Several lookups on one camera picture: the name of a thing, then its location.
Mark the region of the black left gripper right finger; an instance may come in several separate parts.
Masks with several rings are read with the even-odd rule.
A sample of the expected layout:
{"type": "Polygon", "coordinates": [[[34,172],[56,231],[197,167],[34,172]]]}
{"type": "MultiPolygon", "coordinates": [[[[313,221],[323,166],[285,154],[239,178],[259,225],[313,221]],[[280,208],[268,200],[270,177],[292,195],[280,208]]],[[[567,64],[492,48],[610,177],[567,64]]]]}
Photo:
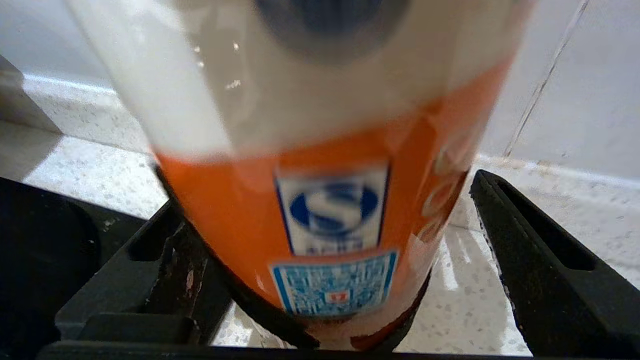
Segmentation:
{"type": "Polygon", "coordinates": [[[470,196],[533,355],[639,357],[637,287],[504,178],[476,171],[470,196]]]}

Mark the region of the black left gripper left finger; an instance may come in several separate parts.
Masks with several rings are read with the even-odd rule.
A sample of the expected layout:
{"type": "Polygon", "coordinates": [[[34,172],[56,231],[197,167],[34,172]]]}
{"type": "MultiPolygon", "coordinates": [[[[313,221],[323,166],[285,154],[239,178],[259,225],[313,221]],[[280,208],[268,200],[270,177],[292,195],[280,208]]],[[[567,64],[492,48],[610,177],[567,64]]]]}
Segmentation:
{"type": "Polygon", "coordinates": [[[79,340],[99,319],[187,318],[197,344],[215,337],[232,303],[201,240],[171,202],[165,203],[55,315],[63,341],[79,340]]]}

